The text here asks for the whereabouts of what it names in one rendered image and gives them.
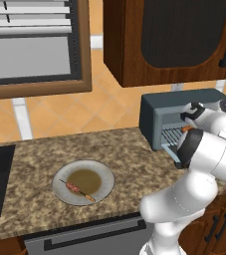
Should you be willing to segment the toaster oven door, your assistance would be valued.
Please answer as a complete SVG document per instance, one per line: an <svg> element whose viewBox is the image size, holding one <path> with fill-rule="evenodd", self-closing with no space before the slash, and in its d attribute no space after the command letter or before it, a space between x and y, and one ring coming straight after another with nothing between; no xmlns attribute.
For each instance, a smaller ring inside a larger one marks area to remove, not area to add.
<svg viewBox="0 0 226 255"><path fill-rule="evenodd" d="M175 167L178 168L178 169L182 169L183 168L182 163L181 163L181 161L179 160L179 158L177 156L177 146L176 145L163 144L162 147L170 155L170 157L173 159Z"/></svg>

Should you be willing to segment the grey toaster oven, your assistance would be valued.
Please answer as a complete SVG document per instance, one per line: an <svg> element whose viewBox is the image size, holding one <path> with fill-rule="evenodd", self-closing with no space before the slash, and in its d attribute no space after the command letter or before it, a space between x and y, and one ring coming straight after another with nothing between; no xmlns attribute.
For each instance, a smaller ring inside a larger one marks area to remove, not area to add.
<svg viewBox="0 0 226 255"><path fill-rule="evenodd" d="M183 107L191 102L201 103L205 108L226 100L226 95L216 89L187 90L141 96L139 128L153 150L163 144L175 145L185 122L180 118Z"/></svg>

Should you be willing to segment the kebab skewer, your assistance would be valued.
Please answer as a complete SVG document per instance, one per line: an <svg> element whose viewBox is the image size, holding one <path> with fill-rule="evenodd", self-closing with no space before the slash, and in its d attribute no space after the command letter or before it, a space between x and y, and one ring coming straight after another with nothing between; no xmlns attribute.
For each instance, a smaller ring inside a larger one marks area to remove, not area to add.
<svg viewBox="0 0 226 255"><path fill-rule="evenodd" d="M84 196L86 199L88 199L88 200L91 201L91 202L96 202L96 200L95 200L94 198L92 198L91 196L89 196L89 195L83 193L82 191L80 191L80 189L79 189L77 186L73 185L72 183L66 182L66 181L64 181L64 180L62 180L62 179L60 179L60 181L62 181L63 183L65 183L66 186L67 186L67 188L69 188L69 189L72 190L73 192L76 192L76 193L81 194L82 196Z"/></svg>

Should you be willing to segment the grey round plate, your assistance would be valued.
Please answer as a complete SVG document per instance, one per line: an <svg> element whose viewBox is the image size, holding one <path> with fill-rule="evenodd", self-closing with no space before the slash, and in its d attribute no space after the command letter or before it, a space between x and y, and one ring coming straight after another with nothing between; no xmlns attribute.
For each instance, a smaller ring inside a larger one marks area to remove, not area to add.
<svg viewBox="0 0 226 255"><path fill-rule="evenodd" d="M60 179L77 186L80 191L91 196L96 202L91 202L79 193L67 188ZM76 160L61 167L55 174L52 187L55 195L71 205L92 205L106 198L114 186L114 176L111 169L96 160Z"/></svg>

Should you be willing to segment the wooden framed window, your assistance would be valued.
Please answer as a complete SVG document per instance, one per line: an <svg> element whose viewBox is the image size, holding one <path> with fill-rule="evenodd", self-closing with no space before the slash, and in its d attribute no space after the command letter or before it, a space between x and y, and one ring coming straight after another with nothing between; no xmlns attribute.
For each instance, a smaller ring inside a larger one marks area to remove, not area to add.
<svg viewBox="0 0 226 255"><path fill-rule="evenodd" d="M0 99L92 89L88 0L64 0L72 32L0 36Z"/></svg>

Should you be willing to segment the grey dishwasher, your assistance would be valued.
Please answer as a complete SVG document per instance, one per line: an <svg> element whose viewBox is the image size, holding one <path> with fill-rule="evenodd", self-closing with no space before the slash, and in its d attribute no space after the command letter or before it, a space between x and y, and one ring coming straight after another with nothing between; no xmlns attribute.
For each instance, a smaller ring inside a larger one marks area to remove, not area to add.
<svg viewBox="0 0 226 255"><path fill-rule="evenodd" d="M45 251L44 241L61 243L105 232L112 232L136 226L143 220L139 213L95 220L87 223L56 228L48 231L27 234L23 237L29 255L138 255L141 247L151 236L153 225L146 223L146 228L118 236L108 237L64 248Z"/></svg>

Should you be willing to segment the white window blinds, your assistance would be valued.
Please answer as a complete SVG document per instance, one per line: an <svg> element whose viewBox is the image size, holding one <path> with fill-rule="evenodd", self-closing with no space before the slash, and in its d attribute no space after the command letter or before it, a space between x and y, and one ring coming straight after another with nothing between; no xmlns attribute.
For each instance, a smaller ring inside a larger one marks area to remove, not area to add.
<svg viewBox="0 0 226 255"><path fill-rule="evenodd" d="M0 0L0 36L72 32L64 0Z"/></svg>

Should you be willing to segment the wooden base cupboard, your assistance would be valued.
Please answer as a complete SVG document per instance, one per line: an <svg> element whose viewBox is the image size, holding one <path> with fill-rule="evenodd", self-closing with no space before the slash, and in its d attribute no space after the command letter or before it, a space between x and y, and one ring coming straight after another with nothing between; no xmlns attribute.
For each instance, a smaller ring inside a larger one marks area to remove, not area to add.
<svg viewBox="0 0 226 255"><path fill-rule="evenodd" d="M0 240L0 255L28 255L22 237L12 237Z"/></svg>

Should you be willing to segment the dark wooden wall cupboard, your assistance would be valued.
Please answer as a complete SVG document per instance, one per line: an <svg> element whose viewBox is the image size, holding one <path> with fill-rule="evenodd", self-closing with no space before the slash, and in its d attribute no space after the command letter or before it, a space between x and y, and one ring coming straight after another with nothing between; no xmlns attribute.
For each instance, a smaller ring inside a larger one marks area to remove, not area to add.
<svg viewBox="0 0 226 255"><path fill-rule="evenodd" d="M104 62L118 83L123 87L125 4L126 0L104 0ZM226 43L226 24L223 39ZM226 68L223 68L223 70L225 71L224 77L217 80L226 79Z"/></svg>

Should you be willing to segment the wall cupboard door dark panel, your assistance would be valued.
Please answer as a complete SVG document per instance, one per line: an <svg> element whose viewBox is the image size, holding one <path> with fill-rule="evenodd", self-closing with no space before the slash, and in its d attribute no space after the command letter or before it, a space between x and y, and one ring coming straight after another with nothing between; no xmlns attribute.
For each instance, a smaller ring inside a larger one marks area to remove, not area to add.
<svg viewBox="0 0 226 255"><path fill-rule="evenodd" d="M126 0L125 87L221 79L226 0Z"/></svg>

